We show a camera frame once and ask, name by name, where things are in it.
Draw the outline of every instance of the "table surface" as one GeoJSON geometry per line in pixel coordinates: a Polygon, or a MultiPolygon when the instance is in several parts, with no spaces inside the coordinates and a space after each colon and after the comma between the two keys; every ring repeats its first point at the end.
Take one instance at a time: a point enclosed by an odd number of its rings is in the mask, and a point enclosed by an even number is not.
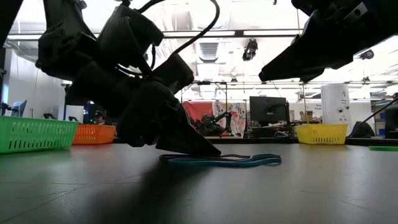
{"type": "Polygon", "coordinates": [[[172,167],[124,144],[0,156],[0,223],[397,223],[398,152],[217,145],[279,166],[172,167]]]}

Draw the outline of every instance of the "green basket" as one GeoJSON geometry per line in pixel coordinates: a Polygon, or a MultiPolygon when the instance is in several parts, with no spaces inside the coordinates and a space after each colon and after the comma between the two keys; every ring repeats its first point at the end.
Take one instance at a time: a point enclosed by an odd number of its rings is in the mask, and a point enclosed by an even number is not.
{"type": "Polygon", "coordinates": [[[0,154],[68,148],[77,126],[71,121],[0,116],[0,154]]]}

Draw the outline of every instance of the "computer monitor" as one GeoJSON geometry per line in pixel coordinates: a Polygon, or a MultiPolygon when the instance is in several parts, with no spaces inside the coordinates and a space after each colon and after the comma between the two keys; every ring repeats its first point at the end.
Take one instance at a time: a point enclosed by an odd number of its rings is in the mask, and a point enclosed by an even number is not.
{"type": "Polygon", "coordinates": [[[26,107],[27,100],[15,102],[11,108],[11,116],[22,117],[26,107]]]}
{"type": "Polygon", "coordinates": [[[290,121],[286,98],[250,96],[250,119],[261,125],[290,121]]]}

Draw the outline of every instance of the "orange basket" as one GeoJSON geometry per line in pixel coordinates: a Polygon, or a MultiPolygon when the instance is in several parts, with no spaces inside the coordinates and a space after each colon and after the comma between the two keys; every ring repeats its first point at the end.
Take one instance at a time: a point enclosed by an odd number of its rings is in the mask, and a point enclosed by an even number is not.
{"type": "Polygon", "coordinates": [[[112,143],[115,133],[115,126],[79,124],[72,144],[93,145],[112,143]]]}

